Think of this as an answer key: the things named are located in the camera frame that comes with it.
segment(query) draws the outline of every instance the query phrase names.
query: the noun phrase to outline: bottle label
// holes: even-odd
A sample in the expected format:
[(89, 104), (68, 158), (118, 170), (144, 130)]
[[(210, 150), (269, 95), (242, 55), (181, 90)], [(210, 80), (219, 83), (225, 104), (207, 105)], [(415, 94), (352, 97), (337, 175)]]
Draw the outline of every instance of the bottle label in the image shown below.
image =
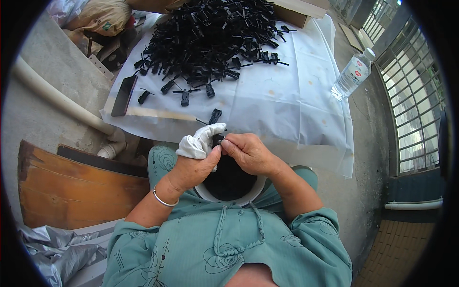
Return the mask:
[(357, 85), (368, 77), (368, 68), (359, 59), (352, 57), (346, 69), (347, 76)]

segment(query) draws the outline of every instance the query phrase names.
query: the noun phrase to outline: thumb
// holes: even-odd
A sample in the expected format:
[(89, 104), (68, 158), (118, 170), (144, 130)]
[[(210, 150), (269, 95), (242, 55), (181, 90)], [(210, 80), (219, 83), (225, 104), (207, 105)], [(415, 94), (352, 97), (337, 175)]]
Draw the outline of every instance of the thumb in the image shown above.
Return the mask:
[(226, 150), (228, 155), (234, 158), (236, 161), (242, 159), (245, 156), (245, 153), (237, 145), (229, 140), (222, 140), (221, 145)]
[(205, 162), (206, 164), (209, 164), (212, 166), (216, 166), (218, 164), (218, 161), (220, 160), (220, 157), (222, 156), (222, 147), (220, 145), (214, 147), (210, 154), (207, 155), (205, 159), (202, 161)]

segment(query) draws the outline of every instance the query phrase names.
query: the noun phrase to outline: forearm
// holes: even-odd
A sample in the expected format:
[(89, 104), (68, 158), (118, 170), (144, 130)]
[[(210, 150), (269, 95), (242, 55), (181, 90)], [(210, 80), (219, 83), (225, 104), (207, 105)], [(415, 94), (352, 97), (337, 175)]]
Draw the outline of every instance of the forearm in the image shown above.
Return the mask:
[[(172, 186), (168, 176), (164, 176), (156, 185), (156, 195), (165, 203), (174, 204), (184, 191), (178, 191)], [(168, 220), (172, 207), (160, 203), (153, 192), (149, 192), (124, 221), (135, 222), (144, 227), (161, 226)]]
[(324, 206), (314, 189), (282, 160), (268, 177), (282, 199), (288, 219)]

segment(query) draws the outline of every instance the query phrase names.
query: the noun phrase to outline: orange wooden plank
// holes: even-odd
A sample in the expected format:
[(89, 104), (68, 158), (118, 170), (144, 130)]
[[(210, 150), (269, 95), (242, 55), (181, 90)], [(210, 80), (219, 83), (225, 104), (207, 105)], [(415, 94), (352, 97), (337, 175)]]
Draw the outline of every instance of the orange wooden plank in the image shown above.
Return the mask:
[(149, 192), (146, 178), (77, 163), (21, 142), (18, 188), (24, 223), (75, 229), (125, 217)]

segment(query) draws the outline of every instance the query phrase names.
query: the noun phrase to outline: woman's right hand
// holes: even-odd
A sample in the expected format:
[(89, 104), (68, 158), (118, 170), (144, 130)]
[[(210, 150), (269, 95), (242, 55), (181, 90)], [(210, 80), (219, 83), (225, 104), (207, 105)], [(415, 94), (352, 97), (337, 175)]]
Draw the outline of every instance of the woman's right hand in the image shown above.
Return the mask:
[(222, 141), (225, 152), (248, 174), (272, 176), (283, 166), (255, 134), (228, 134)]

